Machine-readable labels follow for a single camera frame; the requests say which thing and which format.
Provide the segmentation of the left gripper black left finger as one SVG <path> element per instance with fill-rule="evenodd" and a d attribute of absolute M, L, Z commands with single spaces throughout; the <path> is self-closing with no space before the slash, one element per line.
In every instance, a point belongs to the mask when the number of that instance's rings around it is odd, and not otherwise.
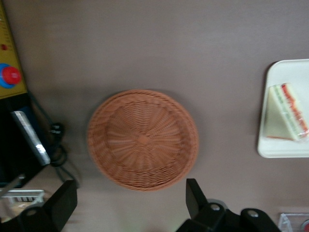
<path fill-rule="evenodd" d="M 14 219 L 14 232 L 60 232 L 77 206 L 77 185 L 68 180 L 43 206 L 31 207 Z"/>

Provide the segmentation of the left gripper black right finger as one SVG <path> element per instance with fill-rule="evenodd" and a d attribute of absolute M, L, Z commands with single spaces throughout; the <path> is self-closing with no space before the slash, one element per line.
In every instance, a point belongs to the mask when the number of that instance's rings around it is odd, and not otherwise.
<path fill-rule="evenodd" d="M 197 181 L 186 180 L 186 206 L 190 215 L 179 232 L 240 232 L 239 215 L 226 209 L 223 204 L 209 202 Z"/>

